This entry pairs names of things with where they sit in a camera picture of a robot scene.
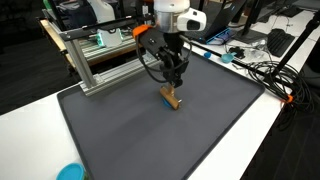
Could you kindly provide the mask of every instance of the wire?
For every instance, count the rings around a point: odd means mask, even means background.
[[[279,17],[279,16],[277,16],[276,19],[274,20],[273,25],[272,25],[272,27],[271,27],[271,30],[273,29],[274,25],[276,24],[278,17]]]
[[[227,44],[224,44],[224,50],[226,51],[226,53],[229,52],[228,48],[227,48]]]
[[[286,25],[286,32],[287,32],[288,31],[288,27],[291,27],[291,25],[290,25],[290,19],[288,17],[286,17],[286,18],[288,20],[288,23]]]
[[[316,43],[318,42],[318,41],[316,41],[316,40],[314,40],[314,39],[311,39],[311,38],[308,38],[308,39],[311,40],[311,41],[313,41],[313,42],[316,42]]]
[[[189,52],[188,52],[187,56],[184,58],[184,61],[186,62],[186,61],[188,61],[188,59],[189,59],[189,57],[190,57],[190,55],[191,55],[191,52],[192,52],[192,44],[191,44],[191,42],[190,42],[185,36],[180,35],[180,38],[181,38],[182,40],[186,41],[186,42],[189,44],[189,46],[190,46]],[[161,70],[161,69],[155,69],[155,68],[149,67],[148,65],[146,65],[145,61],[143,60],[143,57],[142,57],[142,54],[141,54],[141,51],[140,51],[140,47],[139,47],[139,35],[136,36],[135,41],[136,41],[136,43],[135,43],[135,44],[136,44],[136,52],[137,52],[137,56],[138,56],[139,61],[141,62],[141,64],[143,65],[143,67],[146,69],[146,71],[147,71],[147,73],[149,74],[149,76],[150,76],[153,80],[155,80],[156,82],[158,82],[158,83],[167,83],[167,82],[169,82],[169,81],[168,81],[168,80],[159,80],[159,79],[157,79],[150,71],[159,72],[159,73],[172,72],[172,71],[175,71],[175,70],[179,69],[179,68],[180,68],[181,66],[183,66],[184,63],[185,63],[185,62],[182,62],[182,63],[180,63],[178,66],[174,67],[174,63],[173,63],[170,55],[167,54],[167,58],[168,58],[169,63],[170,63],[170,65],[171,65],[171,67],[172,67],[171,69]]]
[[[268,54],[270,61],[273,62],[273,61],[272,61],[272,57],[271,57],[271,52],[269,51],[267,45],[266,45],[266,51],[265,51],[265,52]]]
[[[279,97],[285,104],[283,117],[280,118],[278,124],[279,130],[283,131],[291,125],[297,112],[313,112],[314,101],[313,95],[303,79],[304,77],[292,66],[286,65],[283,69],[277,71],[275,77],[271,75],[278,64],[279,62],[274,62],[271,58],[270,61],[250,63],[249,65],[255,71],[248,71],[248,74],[253,80],[263,84],[266,89]],[[265,75],[258,75],[257,70],[264,71]],[[289,94],[285,87],[291,89],[292,93]]]

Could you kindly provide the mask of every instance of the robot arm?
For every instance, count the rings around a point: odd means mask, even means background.
[[[155,28],[141,27],[133,31],[137,44],[142,44],[155,58],[163,63],[160,69],[154,69],[145,65],[141,57],[139,47],[137,54],[152,79],[159,83],[168,83],[167,87],[160,89],[161,95],[177,110],[181,100],[174,97],[174,88],[183,84],[181,75],[188,66],[188,57],[182,57],[184,41],[183,31],[202,31],[206,25],[206,15],[198,10],[190,8],[189,0],[154,0],[154,13],[156,19]],[[165,80],[155,78],[151,71],[161,72]]]

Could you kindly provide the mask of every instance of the black table mat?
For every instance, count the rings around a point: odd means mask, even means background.
[[[58,94],[91,179],[186,179],[264,92],[199,55],[183,80],[178,111],[163,104],[161,84],[145,72],[91,97],[78,86]]]

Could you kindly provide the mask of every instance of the dark carpet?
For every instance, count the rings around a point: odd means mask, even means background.
[[[47,39],[4,50],[0,55],[0,114],[75,84],[64,59]]]
[[[314,113],[298,113],[285,131],[279,131],[277,123],[270,129],[241,180],[320,179],[319,106]]]

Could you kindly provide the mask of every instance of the white device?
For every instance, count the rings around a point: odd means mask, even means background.
[[[154,0],[156,27],[165,33],[202,31],[206,27],[205,13],[190,8],[190,0]]]
[[[113,8],[110,4],[102,0],[88,0],[96,14],[98,23],[104,23],[115,20]],[[120,29],[104,31],[98,29],[98,44],[99,46],[114,47],[122,43]]]

